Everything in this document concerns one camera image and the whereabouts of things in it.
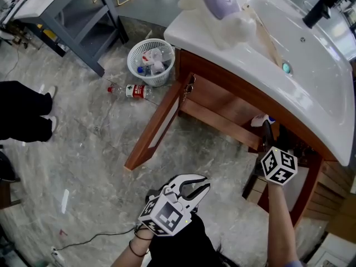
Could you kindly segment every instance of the fiducial marker cube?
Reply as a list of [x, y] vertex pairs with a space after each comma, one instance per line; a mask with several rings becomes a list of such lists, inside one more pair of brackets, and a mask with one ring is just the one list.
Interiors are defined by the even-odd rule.
[[297, 158], [274, 146], [261, 163], [266, 179], [279, 185], [285, 185], [298, 172]]
[[139, 220], [157, 236], [173, 236], [191, 222], [180, 203], [172, 203], [165, 195], [151, 199]]

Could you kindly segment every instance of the faucet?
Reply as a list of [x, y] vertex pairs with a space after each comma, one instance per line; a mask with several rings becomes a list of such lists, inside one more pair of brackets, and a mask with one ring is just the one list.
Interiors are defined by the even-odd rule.
[[319, 0], [315, 6], [309, 11], [309, 13], [303, 18], [303, 22], [312, 28], [319, 22], [319, 20], [324, 17], [325, 19], [330, 19], [331, 12], [330, 9], [335, 5], [338, 0]]

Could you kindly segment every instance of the plastic bottle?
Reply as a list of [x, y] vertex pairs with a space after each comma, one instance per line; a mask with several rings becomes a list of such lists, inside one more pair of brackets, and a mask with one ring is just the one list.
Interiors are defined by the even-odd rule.
[[145, 65], [153, 65], [155, 61], [165, 62], [173, 57], [172, 49], [169, 46], [156, 47], [142, 54], [142, 62]]
[[151, 67], [149, 65], [138, 66], [137, 72], [142, 76], [151, 76]]
[[172, 60], [167, 60], [167, 61], [163, 61], [162, 62], [165, 69], [168, 69], [168, 67], [170, 67], [171, 63], [172, 63]]
[[158, 75], [165, 72], [165, 66], [160, 61], [155, 61], [153, 65], [151, 65], [151, 74]]
[[117, 96], [125, 95], [130, 98], [147, 99], [152, 96], [152, 88], [147, 85], [127, 85], [126, 87], [122, 87], [112, 84], [107, 91]]
[[145, 66], [144, 63], [142, 62], [142, 56], [138, 55], [135, 57], [135, 65], [136, 67]]

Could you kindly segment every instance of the sink drain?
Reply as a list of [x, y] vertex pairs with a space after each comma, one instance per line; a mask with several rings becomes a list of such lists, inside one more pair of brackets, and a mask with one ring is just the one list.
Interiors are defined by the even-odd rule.
[[291, 65], [289, 64], [289, 62], [287, 62], [285, 60], [282, 63], [282, 69], [287, 74], [290, 74], [290, 75], [293, 74], [292, 69], [291, 69]]

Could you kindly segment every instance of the gray table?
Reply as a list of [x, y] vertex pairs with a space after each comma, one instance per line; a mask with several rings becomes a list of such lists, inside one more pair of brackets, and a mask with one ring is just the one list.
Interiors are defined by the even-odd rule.
[[[118, 38], [128, 36], [112, 0], [28, 0], [14, 16], [25, 23], [44, 43], [60, 56], [65, 52], [57, 42], [43, 33], [50, 29], [61, 43], [68, 46], [99, 76], [105, 71], [97, 62], [104, 51]], [[44, 25], [38, 29], [36, 24]]]

